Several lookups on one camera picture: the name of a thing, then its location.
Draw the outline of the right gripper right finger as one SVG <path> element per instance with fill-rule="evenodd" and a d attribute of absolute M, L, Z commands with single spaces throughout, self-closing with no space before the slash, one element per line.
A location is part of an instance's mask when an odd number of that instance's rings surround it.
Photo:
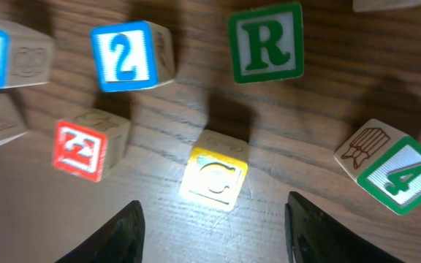
<path fill-rule="evenodd" d="M 296 191 L 285 204 L 285 237 L 290 263 L 401 263 L 335 220 Z"/>

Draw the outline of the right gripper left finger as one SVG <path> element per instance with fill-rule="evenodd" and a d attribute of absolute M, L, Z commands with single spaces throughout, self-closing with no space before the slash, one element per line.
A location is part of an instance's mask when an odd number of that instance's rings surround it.
<path fill-rule="evenodd" d="M 133 200 L 57 263 L 141 263 L 144 242 L 143 208 Z"/>

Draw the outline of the yellow C block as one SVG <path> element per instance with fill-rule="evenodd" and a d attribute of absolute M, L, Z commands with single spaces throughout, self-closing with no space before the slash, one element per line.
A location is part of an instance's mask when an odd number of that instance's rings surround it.
<path fill-rule="evenodd" d="M 191 149 L 180 195 L 220 210 L 231 211 L 249 168 L 249 144 L 205 129 Z"/>

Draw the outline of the blue L block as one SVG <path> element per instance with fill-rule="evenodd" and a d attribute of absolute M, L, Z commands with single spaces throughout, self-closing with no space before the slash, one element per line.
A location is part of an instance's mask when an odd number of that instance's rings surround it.
<path fill-rule="evenodd" d="M 47 34 L 0 20 L 0 89 L 47 83 L 54 50 Z"/>

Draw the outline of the red E block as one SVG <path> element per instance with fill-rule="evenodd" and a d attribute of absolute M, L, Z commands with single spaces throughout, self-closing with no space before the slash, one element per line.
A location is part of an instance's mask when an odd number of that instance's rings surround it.
<path fill-rule="evenodd" d="M 131 121 L 95 108 L 56 122 L 52 164 L 92 182 L 110 174 L 122 160 Z"/>

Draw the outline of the green 4 block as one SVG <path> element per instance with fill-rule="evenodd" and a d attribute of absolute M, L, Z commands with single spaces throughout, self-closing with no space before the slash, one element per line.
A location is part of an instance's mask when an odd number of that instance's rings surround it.
<path fill-rule="evenodd" d="M 334 159 L 352 180 L 394 213 L 421 205 L 421 144 L 377 119 L 361 126 Z"/>

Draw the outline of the blue 2 block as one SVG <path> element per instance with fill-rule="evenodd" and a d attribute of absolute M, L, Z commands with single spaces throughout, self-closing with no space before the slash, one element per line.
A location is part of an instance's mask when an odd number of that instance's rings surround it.
<path fill-rule="evenodd" d="M 139 91 L 174 81 L 175 59 L 168 28 L 138 20 L 96 27 L 90 36 L 102 91 Z"/>

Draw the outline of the green R block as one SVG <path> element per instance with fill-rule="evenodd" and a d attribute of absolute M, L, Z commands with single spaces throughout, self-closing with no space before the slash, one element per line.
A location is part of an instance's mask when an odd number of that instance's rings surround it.
<path fill-rule="evenodd" d="M 228 17 L 235 82 L 259 83 L 304 74 L 303 9 L 298 2 L 270 5 Z"/>

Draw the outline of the blue T block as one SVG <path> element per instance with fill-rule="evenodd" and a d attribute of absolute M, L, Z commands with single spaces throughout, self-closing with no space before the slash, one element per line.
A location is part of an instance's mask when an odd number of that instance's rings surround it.
<path fill-rule="evenodd" d="M 421 0 L 353 0 L 354 12 L 374 12 L 421 6 Z"/>

